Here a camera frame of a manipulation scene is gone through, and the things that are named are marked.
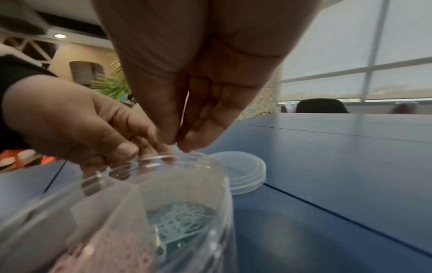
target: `pink object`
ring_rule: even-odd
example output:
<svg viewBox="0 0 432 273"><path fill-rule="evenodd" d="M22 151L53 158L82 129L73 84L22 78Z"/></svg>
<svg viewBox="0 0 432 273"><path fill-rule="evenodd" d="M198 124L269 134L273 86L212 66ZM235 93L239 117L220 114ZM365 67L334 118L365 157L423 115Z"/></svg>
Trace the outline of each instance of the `pink object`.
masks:
<svg viewBox="0 0 432 273"><path fill-rule="evenodd" d="M140 238L130 232L96 233L61 256L49 273L151 273L155 259Z"/></svg>

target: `ceiling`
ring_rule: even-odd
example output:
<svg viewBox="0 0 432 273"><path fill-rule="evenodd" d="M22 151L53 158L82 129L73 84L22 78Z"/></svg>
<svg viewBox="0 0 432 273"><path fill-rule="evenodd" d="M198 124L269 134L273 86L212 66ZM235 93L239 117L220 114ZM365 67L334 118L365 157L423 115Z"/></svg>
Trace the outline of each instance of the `ceiling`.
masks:
<svg viewBox="0 0 432 273"><path fill-rule="evenodd" d="M25 0L34 10L99 25L90 0Z"/></svg>

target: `hand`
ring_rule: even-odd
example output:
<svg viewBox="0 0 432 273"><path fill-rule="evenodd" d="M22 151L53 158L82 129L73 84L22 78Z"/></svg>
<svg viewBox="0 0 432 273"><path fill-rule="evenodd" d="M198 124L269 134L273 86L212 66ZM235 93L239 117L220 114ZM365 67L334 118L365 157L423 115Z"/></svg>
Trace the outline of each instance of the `hand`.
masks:
<svg viewBox="0 0 432 273"><path fill-rule="evenodd" d="M37 152L80 164L84 173L137 155L172 153L156 142L156 128L146 115L51 76L12 85L3 97L3 117Z"/></svg>
<svg viewBox="0 0 432 273"><path fill-rule="evenodd" d="M320 0L93 3L158 139L190 152L216 140L252 102Z"/></svg>

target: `black chair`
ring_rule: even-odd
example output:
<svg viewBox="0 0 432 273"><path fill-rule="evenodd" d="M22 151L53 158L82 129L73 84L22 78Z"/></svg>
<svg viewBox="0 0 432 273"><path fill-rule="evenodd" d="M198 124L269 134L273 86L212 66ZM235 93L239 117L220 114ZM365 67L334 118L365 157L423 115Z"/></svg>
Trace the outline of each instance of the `black chair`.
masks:
<svg viewBox="0 0 432 273"><path fill-rule="evenodd" d="M335 98L311 98L298 103L296 113L349 114L343 103Z"/></svg>

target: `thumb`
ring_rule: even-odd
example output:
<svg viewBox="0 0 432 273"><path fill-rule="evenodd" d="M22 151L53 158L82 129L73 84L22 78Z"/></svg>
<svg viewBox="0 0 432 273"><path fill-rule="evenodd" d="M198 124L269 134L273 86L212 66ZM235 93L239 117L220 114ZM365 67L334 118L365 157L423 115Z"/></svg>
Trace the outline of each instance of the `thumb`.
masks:
<svg viewBox="0 0 432 273"><path fill-rule="evenodd" d="M138 147L128 141L99 116L80 119L76 126L71 126L73 139L102 155L108 161L126 161L138 154Z"/></svg>

